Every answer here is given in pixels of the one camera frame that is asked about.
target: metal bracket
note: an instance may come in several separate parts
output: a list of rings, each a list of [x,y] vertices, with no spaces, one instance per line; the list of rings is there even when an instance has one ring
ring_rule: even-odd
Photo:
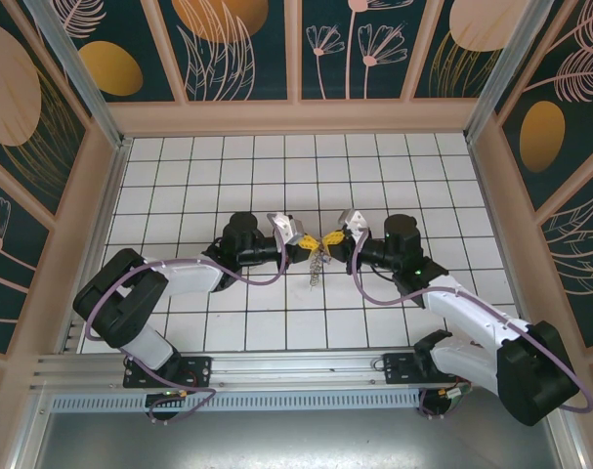
[[[431,372],[424,375],[411,352],[383,355],[383,369],[387,384],[454,384],[456,376]]]
[[[163,383],[148,376],[133,360],[124,363],[122,387],[127,389],[163,389]],[[211,378],[211,357],[184,357],[172,381],[184,386],[206,388]]]

